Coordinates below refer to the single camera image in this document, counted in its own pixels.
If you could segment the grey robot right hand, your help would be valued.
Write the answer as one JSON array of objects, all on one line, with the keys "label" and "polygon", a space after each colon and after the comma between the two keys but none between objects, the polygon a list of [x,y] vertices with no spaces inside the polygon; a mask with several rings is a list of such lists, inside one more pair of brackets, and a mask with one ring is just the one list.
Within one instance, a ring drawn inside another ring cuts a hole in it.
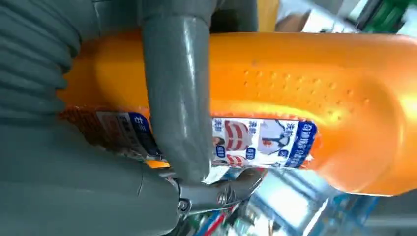
[{"label": "grey robot right hand", "polygon": [[[0,233],[159,236],[246,200],[255,169],[204,184],[212,161],[209,28],[220,0],[0,3]],[[58,119],[83,41],[141,27],[150,121],[173,171],[91,146]]]}]

